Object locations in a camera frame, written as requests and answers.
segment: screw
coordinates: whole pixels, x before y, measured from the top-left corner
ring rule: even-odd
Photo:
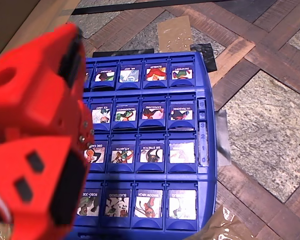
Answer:
[[[79,141],[80,141],[81,143],[83,143],[85,140],[86,140],[86,139],[85,139],[84,136],[80,136],[80,137],[79,137]]]

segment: card slot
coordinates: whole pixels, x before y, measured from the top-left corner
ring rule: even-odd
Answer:
[[[169,129],[194,129],[194,120],[169,120]]]
[[[114,122],[112,124],[112,129],[114,130],[120,130],[120,129],[136,129],[136,121],[134,123],[132,122]]]
[[[164,163],[138,162],[137,172],[164,172]]]
[[[174,220],[170,221],[167,220],[166,222],[166,229],[167,230],[183,230],[183,231],[196,231],[197,228],[194,227],[190,222],[187,221],[181,221],[181,220]]]
[[[195,173],[195,163],[170,163],[168,173]]]
[[[109,173],[132,173],[133,167],[129,166],[133,165],[133,163],[125,164],[125,163],[109,163],[108,172]]]
[[[141,219],[137,221],[132,227],[135,229],[162,229],[162,226],[160,226],[155,220],[151,219]]]
[[[164,128],[166,121],[164,119],[140,119],[139,127],[140,128]]]
[[[143,88],[144,89],[155,89],[155,88],[166,88],[167,87],[167,80],[161,81],[143,81]]]
[[[170,87],[192,87],[195,85],[194,79],[171,80]]]
[[[118,90],[139,89],[139,88],[140,88],[140,82],[138,82],[138,83],[135,83],[135,82],[121,83],[121,82],[118,82],[117,83],[117,89]]]

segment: blue plastic frame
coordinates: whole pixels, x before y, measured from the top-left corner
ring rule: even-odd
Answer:
[[[120,69],[136,63],[142,65],[137,86],[123,87]],[[166,80],[146,81],[148,66],[166,66]],[[116,66],[110,85],[95,86],[97,67]],[[191,66],[192,79],[172,79],[175,66]],[[181,240],[198,232],[215,210],[217,194],[216,130],[212,89],[203,58],[198,52],[173,52],[114,57],[87,58],[87,67],[93,69],[90,88],[85,88],[83,102],[92,110],[94,104],[111,103],[110,123],[94,125],[95,141],[107,141],[104,162],[91,164],[87,185],[102,187],[100,212],[97,220],[77,217],[67,240]],[[165,114],[160,121],[142,119],[145,103],[164,102]],[[193,105],[192,120],[170,119],[171,104]],[[118,104],[136,104],[136,120],[115,122]],[[174,125],[189,127],[178,129]],[[195,163],[170,163],[170,141],[194,141]],[[133,163],[111,163],[114,144],[134,145]],[[163,145],[163,162],[140,162],[143,144]],[[162,189],[162,219],[139,219],[134,216],[138,189]],[[195,189],[197,193],[196,220],[170,219],[168,193],[170,189]],[[129,216],[125,219],[105,215],[107,189],[129,189]]]

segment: brown packing tape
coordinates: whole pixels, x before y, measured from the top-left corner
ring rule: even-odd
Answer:
[[[160,53],[189,52],[194,43],[188,16],[158,23],[157,30]]]
[[[80,0],[40,0],[2,53],[65,24],[79,2]]]
[[[0,240],[10,240],[12,228],[9,224],[0,223]]]
[[[204,228],[185,240],[258,240],[226,207],[220,206]]]

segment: wooden floor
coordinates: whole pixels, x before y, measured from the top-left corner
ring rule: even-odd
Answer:
[[[287,43],[300,29],[300,0],[236,0],[124,11],[84,40],[87,55],[96,49],[119,50],[165,10],[189,16],[193,27],[226,47],[216,58],[218,71],[210,73],[216,110],[259,70],[300,93],[300,50]],[[233,210],[260,240],[300,240],[300,187],[283,204],[233,164],[218,171],[217,203]]]

